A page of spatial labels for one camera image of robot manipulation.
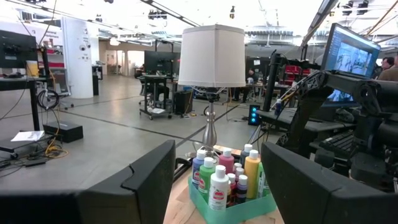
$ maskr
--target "keyboard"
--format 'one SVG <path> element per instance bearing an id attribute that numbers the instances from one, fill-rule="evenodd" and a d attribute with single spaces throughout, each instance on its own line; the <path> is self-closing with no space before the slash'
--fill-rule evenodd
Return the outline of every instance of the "keyboard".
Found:
<path id="1" fill-rule="evenodd" d="M 353 149 L 351 145 L 354 139 L 354 131 L 350 130 L 323 140 L 319 146 L 335 153 L 336 157 L 349 159 Z"/>

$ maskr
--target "black box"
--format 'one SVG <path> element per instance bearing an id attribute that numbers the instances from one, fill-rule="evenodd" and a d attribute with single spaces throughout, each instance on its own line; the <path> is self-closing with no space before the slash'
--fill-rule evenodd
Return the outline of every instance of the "black box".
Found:
<path id="1" fill-rule="evenodd" d="M 192 91 L 178 91 L 174 93 L 175 114 L 184 114 L 192 111 Z"/>
<path id="2" fill-rule="evenodd" d="M 43 124 L 44 131 L 46 134 L 55 134 L 58 129 L 58 123 L 56 121 L 48 124 Z M 71 122 L 60 121 L 60 130 L 58 132 L 57 140 L 70 143 L 78 139 L 83 138 L 83 126 L 73 124 Z"/>

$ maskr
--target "concrete floor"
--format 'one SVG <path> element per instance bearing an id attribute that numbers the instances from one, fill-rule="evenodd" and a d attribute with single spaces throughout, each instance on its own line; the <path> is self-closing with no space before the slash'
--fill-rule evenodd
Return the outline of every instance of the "concrete floor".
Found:
<path id="1" fill-rule="evenodd" d="M 154 118 L 153 121 L 139 115 L 138 102 L 141 84 L 128 77 L 105 76 L 99 83 L 99 96 L 91 99 L 67 99 L 75 105 L 67 111 L 61 110 L 60 120 L 83 125 L 84 139 L 64 144 L 69 155 L 53 159 L 45 165 L 21 170 L 0 178 L 0 189 L 85 189 L 109 177 L 134 162 L 159 144 L 173 139 L 177 145 L 177 156 L 192 152 L 193 141 L 201 141 L 206 124 L 203 110 L 206 101 L 194 100 L 194 118 Z M 0 92 L 0 117 L 14 106 L 22 90 Z M 246 122 L 227 121 L 248 115 L 248 105 L 227 108 L 215 105 L 217 144 L 242 149 L 255 131 Z M 52 113 L 39 114 L 40 123 L 55 121 Z M 0 139 L 15 136 L 19 130 L 33 130 L 30 113 L 29 92 L 24 93 L 20 103 L 0 120 Z M 271 134 L 269 141 L 276 142 L 278 135 Z M 9 157 L 0 152 L 1 157 Z M 14 171 L 0 171 L 0 176 Z"/>

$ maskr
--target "lamp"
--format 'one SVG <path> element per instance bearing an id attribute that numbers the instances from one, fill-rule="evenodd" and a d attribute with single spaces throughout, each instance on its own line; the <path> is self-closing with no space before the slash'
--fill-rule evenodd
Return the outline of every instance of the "lamp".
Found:
<path id="1" fill-rule="evenodd" d="M 244 70 L 242 29 L 215 24 L 183 31 L 178 84 L 208 87 L 209 110 L 203 134 L 204 145 L 213 147 L 217 142 L 213 107 L 217 94 L 225 87 L 246 86 Z"/>

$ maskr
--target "wooden table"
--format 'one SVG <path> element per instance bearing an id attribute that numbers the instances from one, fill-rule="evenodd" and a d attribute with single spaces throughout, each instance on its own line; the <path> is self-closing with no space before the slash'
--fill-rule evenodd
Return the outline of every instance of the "wooden table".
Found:
<path id="1" fill-rule="evenodd" d="M 215 146 L 216 149 L 222 151 L 226 147 Z M 232 153 L 240 155 L 241 151 L 232 149 Z M 206 221 L 200 215 L 195 205 L 189 198 L 188 178 L 191 176 L 192 170 L 189 169 L 176 182 L 174 182 L 170 193 L 169 204 L 167 205 L 164 224 L 205 224 Z M 245 224 L 284 224 L 283 219 L 278 211 L 261 215 L 243 222 Z"/>

